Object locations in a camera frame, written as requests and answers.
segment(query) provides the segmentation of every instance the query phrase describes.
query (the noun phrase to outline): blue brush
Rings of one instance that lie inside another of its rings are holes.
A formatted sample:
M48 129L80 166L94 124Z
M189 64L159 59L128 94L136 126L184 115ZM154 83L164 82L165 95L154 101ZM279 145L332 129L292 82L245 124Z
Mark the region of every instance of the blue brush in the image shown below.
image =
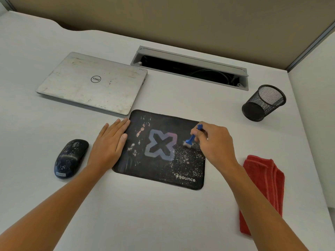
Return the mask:
M199 124L197 126L197 130L202 130L202 124ZM195 135L192 135L190 139L186 140L183 145L188 147L188 148L191 148L192 144L193 144L193 141L195 139Z

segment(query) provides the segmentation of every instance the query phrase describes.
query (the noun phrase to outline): red cloth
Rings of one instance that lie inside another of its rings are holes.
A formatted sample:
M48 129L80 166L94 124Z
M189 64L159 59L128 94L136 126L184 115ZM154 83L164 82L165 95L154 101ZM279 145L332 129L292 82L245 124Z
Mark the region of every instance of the red cloth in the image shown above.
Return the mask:
M258 187L272 206L283 216L285 176L272 159L262 159L249 155L243 167L253 183ZM240 211L240 232L250 234L247 223Z

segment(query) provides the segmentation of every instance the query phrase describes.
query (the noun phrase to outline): mouse pad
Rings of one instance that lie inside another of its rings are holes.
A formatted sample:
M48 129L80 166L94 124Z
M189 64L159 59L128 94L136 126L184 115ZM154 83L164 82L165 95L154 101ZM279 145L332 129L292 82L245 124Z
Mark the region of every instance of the mouse pad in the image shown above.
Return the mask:
M183 146L197 121L141 110L132 111L129 119L115 172L195 190L203 187L205 156L198 143Z

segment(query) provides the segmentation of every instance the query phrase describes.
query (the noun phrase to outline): wire mesh cup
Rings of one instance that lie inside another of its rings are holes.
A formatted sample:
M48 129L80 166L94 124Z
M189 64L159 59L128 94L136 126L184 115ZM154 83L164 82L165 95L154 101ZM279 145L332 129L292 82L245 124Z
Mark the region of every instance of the wire mesh cup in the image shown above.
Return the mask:
M272 85L261 85L242 106L242 112L249 120L261 121L285 103L286 97L281 90Z

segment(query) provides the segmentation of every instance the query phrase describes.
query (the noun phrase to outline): person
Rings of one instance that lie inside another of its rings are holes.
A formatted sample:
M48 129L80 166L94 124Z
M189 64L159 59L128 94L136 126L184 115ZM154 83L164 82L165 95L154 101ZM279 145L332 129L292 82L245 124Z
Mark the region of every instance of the person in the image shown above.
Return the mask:
M96 138L87 166L61 189L0 235L1 251L53 250L81 203L111 169L125 145L130 120L105 124ZM201 122L196 127L200 148L231 188L258 250L307 250L236 160L232 137L225 127Z

